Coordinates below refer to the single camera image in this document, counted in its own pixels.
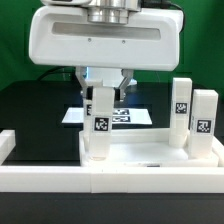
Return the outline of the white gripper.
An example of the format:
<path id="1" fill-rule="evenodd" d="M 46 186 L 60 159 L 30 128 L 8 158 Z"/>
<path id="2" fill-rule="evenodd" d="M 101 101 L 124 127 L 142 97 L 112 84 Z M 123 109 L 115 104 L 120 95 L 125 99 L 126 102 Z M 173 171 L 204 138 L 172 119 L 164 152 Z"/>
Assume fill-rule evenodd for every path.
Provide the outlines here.
<path id="1" fill-rule="evenodd" d="M 75 75 L 87 100 L 93 87 L 85 80 L 86 67 L 120 68 L 123 80 L 114 90 L 115 100 L 123 101 L 132 69 L 177 67 L 181 29 L 180 10 L 143 9 L 121 25 L 91 23 L 84 8 L 43 6 L 32 19 L 29 57 L 36 64 L 77 66 Z"/>

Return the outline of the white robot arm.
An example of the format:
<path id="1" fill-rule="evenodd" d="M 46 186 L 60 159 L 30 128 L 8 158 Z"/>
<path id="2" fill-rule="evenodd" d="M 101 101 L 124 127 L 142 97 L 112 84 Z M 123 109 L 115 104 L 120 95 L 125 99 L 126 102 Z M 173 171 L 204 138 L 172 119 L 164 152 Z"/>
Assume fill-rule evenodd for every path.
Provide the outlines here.
<path id="1" fill-rule="evenodd" d="M 40 65 L 73 66 L 83 96 L 88 67 L 119 69 L 122 100 L 135 70 L 172 71 L 179 64 L 182 9 L 168 0 L 40 0 L 29 36 L 29 57 Z"/>

